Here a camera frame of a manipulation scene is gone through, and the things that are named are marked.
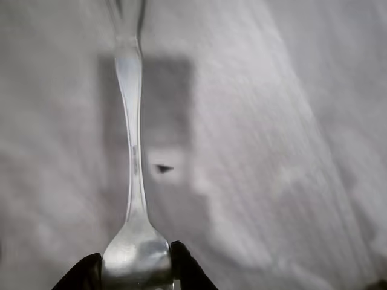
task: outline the metal utensil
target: metal utensil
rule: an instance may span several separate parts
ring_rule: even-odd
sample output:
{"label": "metal utensil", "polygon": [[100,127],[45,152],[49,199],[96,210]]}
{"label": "metal utensil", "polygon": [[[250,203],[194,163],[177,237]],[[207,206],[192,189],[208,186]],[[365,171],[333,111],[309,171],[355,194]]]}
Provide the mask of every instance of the metal utensil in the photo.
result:
{"label": "metal utensil", "polygon": [[173,289],[169,245],[151,225],[141,169],[142,62],[138,44],[141,0],[110,2],[118,53],[117,78],[125,107],[129,147],[129,195],[125,223],[103,254],[104,289]]}

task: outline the silver fork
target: silver fork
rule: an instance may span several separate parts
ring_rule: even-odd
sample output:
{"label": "silver fork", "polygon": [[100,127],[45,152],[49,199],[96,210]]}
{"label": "silver fork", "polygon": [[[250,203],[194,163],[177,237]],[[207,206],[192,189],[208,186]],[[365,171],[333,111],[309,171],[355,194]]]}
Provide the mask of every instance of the silver fork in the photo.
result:
{"label": "silver fork", "polygon": [[102,286],[172,290],[169,245],[148,219],[141,167],[142,62],[138,31],[143,2],[116,0],[109,4],[118,48],[115,67],[125,108],[130,177],[125,223],[103,254]]}

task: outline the white cloth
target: white cloth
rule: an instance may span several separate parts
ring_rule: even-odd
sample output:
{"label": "white cloth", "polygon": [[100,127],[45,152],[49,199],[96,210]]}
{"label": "white cloth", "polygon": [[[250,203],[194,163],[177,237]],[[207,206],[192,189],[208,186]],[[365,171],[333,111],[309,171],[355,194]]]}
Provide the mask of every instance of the white cloth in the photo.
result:
{"label": "white cloth", "polygon": [[[386,14],[380,1],[148,1],[149,215],[220,289],[383,277]],[[50,289],[125,215],[113,31],[102,0],[3,0],[0,39],[0,287]]]}

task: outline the white fabric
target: white fabric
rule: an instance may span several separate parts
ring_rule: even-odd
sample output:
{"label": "white fabric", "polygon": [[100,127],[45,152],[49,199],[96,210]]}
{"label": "white fabric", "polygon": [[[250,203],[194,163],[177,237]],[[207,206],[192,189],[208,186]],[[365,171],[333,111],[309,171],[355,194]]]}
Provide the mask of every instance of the white fabric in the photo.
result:
{"label": "white fabric", "polygon": [[[386,15],[382,1],[148,1],[149,214],[220,289],[383,277]],[[0,287],[50,289],[125,215],[112,25],[102,0],[2,0],[0,39]]]}

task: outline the fork head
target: fork head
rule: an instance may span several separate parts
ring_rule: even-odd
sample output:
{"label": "fork head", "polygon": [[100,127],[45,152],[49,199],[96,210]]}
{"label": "fork head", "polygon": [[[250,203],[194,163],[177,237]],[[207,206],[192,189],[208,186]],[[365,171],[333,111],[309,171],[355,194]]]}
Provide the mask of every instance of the fork head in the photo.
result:
{"label": "fork head", "polygon": [[103,289],[173,289],[168,242],[142,215],[131,217],[103,254]]}

